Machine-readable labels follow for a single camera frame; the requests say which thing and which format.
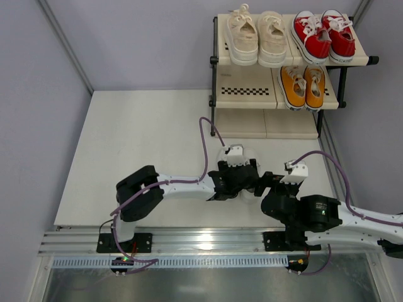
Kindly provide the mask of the white sneaker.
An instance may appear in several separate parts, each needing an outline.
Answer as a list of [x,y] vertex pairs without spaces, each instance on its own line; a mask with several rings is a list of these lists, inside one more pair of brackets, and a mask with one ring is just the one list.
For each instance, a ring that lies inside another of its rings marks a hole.
[[219,171],[223,171],[229,168],[227,161],[227,154],[229,153],[229,148],[223,148],[219,151],[217,155],[217,167]]
[[[258,158],[258,156],[256,155],[255,150],[252,149],[252,148],[244,147],[244,149],[243,149],[243,154],[244,154],[245,158],[246,158],[249,162],[251,162],[252,160],[255,160],[255,161],[256,161],[257,171],[258,171],[258,174],[260,174],[261,165],[260,165],[260,163],[259,163],[259,158]],[[259,197],[255,196],[253,193],[251,193],[251,192],[249,192],[249,191],[246,191],[246,190],[243,190],[243,191],[240,193],[240,199],[241,199],[241,201],[242,201],[243,203],[248,204],[248,205],[256,204],[256,203],[259,201]]]

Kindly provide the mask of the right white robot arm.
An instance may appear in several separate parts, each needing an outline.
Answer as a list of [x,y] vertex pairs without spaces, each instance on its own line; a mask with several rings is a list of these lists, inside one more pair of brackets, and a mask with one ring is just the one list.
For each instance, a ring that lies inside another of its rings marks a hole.
[[270,252],[320,250],[323,245],[352,245],[383,250],[402,258],[402,215],[364,211],[322,195],[297,198],[298,184],[265,172],[257,181],[255,196],[261,196],[261,211],[284,224],[283,231],[263,233]]

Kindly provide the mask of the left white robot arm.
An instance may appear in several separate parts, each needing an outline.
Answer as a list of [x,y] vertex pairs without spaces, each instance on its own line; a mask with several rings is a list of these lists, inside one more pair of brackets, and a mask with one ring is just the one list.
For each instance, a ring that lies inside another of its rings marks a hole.
[[152,234],[136,233],[135,224],[145,218],[165,199],[197,199],[226,201],[236,198],[240,192],[254,192],[259,179],[256,159],[245,164],[231,166],[218,162],[216,171],[207,172],[203,179],[172,177],[159,174],[153,165],[146,165],[116,185],[118,215],[108,233],[99,232],[96,251],[99,254],[118,253],[118,242],[127,254],[151,253]]

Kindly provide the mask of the beige lace sneaker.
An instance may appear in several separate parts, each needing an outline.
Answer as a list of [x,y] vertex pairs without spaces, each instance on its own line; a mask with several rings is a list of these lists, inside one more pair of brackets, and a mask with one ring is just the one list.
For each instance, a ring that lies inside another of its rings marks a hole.
[[233,64],[250,66],[258,61],[258,33],[248,4],[228,14],[224,37]]
[[281,14],[265,11],[259,16],[256,28],[259,48],[258,63],[264,67],[281,67],[287,54],[287,33]]

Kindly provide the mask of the red canvas sneaker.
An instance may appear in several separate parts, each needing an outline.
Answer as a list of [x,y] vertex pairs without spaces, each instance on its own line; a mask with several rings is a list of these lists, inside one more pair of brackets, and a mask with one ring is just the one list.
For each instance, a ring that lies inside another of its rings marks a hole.
[[321,21],[331,39],[330,59],[339,64],[350,63],[355,55],[355,39],[351,31],[353,22],[334,9],[325,11]]
[[295,15],[290,29],[304,60],[311,65],[324,64],[331,38],[321,20],[310,11],[301,11]]

